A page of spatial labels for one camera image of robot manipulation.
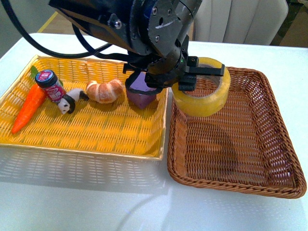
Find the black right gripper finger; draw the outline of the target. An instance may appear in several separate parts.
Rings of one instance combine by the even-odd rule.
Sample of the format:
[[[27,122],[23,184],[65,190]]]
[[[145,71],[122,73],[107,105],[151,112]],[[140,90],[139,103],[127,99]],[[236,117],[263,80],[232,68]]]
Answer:
[[[196,87],[196,75],[184,75],[178,81],[178,90],[180,91],[194,91]]]

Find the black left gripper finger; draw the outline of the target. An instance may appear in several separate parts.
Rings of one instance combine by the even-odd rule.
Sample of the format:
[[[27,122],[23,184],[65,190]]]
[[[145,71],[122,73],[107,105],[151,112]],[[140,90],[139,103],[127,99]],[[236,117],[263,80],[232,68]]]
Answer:
[[[224,64],[222,64],[220,68],[187,66],[185,73],[193,75],[204,75],[204,76],[223,76],[224,70],[225,70]]]

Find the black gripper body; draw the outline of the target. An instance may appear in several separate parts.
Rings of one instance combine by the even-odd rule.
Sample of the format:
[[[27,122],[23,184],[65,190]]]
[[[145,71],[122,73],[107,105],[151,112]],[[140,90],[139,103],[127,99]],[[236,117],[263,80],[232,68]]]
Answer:
[[[172,87],[184,76],[190,75],[185,73],[187,66],[198,66],[198,58],[188,55],[189,36],[180,43],[176,40],[175,46],[170,53],[164,58],[153,59],[147,63],[145,69],[137,68],[131,64],[125,64],[123,71],[133,70],[134,72],[125,81],[125,88],[130,88],[141,72],[145,73],[145,83],[154,91],[141,91],[129,89],[133,93],[140,94],[159,94],[163,89]]]

